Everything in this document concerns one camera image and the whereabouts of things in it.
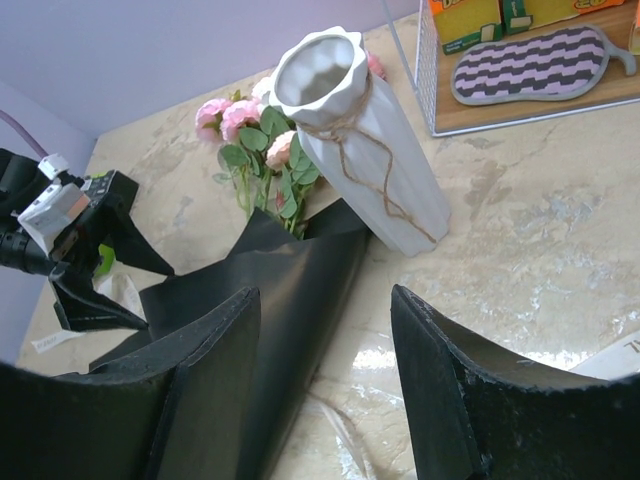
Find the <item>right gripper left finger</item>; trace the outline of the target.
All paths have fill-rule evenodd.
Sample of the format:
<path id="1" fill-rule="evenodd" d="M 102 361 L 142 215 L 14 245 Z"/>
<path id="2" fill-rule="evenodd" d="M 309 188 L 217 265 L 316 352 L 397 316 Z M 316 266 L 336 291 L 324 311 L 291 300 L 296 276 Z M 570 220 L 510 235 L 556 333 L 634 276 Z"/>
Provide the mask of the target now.
<path id="1" fill-rule="evenodd" d="M 246 288 L 86 373 L 1 367 L 5 479 L 231 479 L 260 332 Z"/>

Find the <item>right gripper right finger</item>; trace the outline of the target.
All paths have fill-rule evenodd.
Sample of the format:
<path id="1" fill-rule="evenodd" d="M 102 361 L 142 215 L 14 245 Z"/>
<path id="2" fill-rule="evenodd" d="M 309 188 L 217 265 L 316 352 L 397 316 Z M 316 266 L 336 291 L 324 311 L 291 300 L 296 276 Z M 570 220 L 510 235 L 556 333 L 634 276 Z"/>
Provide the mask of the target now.
<path id="1" fill-rule="evenodd" d="M 521 356 L 395 286 L 391 326 L 420 479 L 635 479 L 639 377 Z"/>

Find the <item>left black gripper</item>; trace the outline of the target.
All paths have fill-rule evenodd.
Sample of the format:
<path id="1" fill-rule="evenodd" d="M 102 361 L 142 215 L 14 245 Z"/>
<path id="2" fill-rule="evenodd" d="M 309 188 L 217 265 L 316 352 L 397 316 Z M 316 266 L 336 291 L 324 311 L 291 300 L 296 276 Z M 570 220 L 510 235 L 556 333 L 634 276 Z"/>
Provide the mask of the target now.
<path id="1" fill-rule="evenodd" d="M 164 276 L 175 274 L 125 211 L 122 198 L 106 193 L 91 200 L 84 192 L 63 192 L 52 210 L 56 230 L 48 256 L 55 266 L 48 280 L 61 327 L 69 331 L 146 330 L 145 320 L 96 292 L 92 284 L 103 263 L 101 245 L 111 247 L 115 258 L 125 265 Z"/>

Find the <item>beige printed ribbon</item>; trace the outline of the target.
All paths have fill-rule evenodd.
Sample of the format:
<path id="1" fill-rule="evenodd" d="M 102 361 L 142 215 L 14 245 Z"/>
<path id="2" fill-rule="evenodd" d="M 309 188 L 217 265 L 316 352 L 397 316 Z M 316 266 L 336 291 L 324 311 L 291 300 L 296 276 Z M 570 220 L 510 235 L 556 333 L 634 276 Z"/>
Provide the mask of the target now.
<path id="1" fill-rule="evenodd" d="M 66 288 L 61 282 L 49 281 L 54 293 L 54 312 L 60 329 L 43 338 L 32 340 L 37 354 L 43 354 L 65 341 L 87 332 L 103 330 L 147 330 L 140 295 L 129 275 L 112 274 L 98 289 L 83 286 L 80 291 Z"/>

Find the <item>black wrapping paper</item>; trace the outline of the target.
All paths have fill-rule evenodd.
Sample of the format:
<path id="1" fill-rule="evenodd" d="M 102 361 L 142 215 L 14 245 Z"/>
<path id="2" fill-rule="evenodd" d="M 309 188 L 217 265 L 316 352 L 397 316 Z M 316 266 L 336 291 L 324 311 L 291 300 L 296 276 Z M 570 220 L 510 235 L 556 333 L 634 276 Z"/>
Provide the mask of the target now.
<path id="1" fill-rule="evenodd" d="M 370 231 L 338 200 L 314 215 L 303 239 L 257 210 L 228 255 L 140 293 L 147 330 L 92 362 L 99 367 L 177 331 L 243 288 L 260 296 L 260 331 L 235 476 L 265 479 L 344 312 Z"/>

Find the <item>peach rose stem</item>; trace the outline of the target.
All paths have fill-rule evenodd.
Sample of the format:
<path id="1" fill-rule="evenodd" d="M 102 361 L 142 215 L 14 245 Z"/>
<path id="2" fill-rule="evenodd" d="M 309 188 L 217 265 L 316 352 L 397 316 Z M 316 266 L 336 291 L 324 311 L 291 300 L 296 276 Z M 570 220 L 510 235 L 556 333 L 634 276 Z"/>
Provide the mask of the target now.
<path id="1" fill-rule="evenodd" d="M 321 174 L 303 151 L 293 120 L 273 107 L 261 114 L 260 128 L 267 135 L 264 167 L 256 206 L 298 239 L 307 228 L 306 199 Z"/>

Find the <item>white rose stem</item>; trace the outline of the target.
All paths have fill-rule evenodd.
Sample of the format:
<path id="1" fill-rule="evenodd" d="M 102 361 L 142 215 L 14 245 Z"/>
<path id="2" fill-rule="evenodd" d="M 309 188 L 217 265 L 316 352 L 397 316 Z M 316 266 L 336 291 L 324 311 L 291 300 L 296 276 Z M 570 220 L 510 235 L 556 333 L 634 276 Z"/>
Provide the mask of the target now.
<path id="1" fill-rule="evenodd" d="M 256 82 L 251 91 L 251 98 L 261 107 L 269 105 L 269 97 L 273 90 L 273 79 L 270 76 L 264 76 Z"/>

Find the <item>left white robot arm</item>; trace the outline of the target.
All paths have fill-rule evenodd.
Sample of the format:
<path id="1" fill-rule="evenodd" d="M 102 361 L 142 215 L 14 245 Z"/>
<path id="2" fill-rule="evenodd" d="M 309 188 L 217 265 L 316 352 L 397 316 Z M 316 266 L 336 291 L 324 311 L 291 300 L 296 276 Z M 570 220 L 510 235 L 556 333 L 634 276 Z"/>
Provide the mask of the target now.
<path id="1" fill-rule="evenodd" d="M 1 264 L 48 279 L 65 330 L 145 330 L 145 320 L 95 290 L 99 248 L 111 244 L 117 261 L 141 270 L 165 276 L 174 270 L 119 195 L 93 198 L 84 185 L 59 154 L 36 161 L 2 150 Z"/>

